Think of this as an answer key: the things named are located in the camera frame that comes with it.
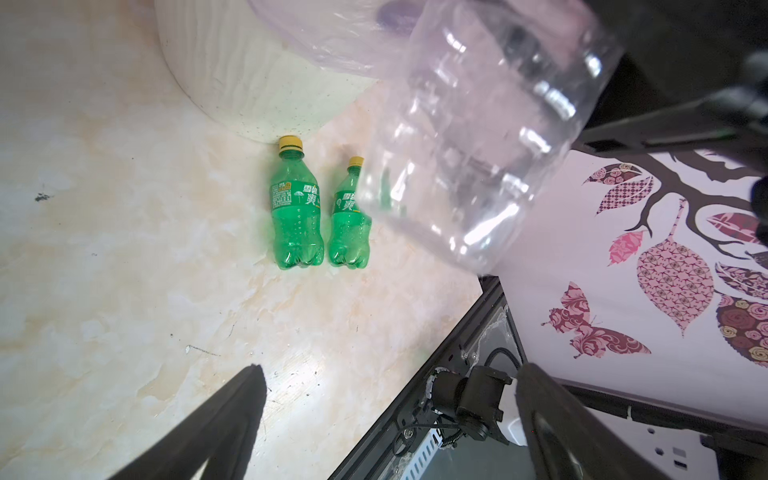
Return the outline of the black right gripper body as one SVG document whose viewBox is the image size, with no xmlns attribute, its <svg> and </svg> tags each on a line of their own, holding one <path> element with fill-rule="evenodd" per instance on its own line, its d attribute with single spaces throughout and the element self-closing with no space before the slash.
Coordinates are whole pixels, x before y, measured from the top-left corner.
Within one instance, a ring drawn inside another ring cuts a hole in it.
<svg viewBox="0 0 768 480">
<path fill-rule="evenodd" d="M 577 150 L 711 150 L 767 170 L 764 1 L 591 1 L 624 51 Z"/>
</svg>

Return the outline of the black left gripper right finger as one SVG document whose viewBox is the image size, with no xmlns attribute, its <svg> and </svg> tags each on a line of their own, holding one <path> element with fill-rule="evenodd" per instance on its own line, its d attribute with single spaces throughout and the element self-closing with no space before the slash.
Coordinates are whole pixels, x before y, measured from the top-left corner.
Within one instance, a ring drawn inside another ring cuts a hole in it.
<svg viewBox="0 0 768 480">
<path fill-rule="evenodd" d="M 664 479 L 568 390 L 533 363 L 517 374 L 516 401 L 538 479 Z"/>
</svg>

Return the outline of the clear bottle white cap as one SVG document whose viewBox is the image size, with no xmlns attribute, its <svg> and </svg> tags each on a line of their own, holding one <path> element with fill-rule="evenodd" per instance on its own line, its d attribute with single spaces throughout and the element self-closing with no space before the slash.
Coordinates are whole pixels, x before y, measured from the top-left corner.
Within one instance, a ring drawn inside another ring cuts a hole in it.
<svg viewBox="0 0 768 480">
<path fill-rule="evenodd" d="M 484 275 L 585 127 L 622 51 L 584 1 L 429 1 L 373 131 L 358 206 Z"/>
</svg>

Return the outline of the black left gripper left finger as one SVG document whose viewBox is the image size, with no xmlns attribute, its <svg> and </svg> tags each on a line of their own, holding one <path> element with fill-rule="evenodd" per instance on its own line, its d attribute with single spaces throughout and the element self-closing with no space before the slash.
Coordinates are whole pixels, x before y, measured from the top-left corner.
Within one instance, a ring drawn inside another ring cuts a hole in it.
<svg viewBox="0 0 768 480">
<path fill-rule="evenodd" d="M 115 479 L 242 479 L 267 400 L 263 368 L 249 365 Z"/>
</svg>

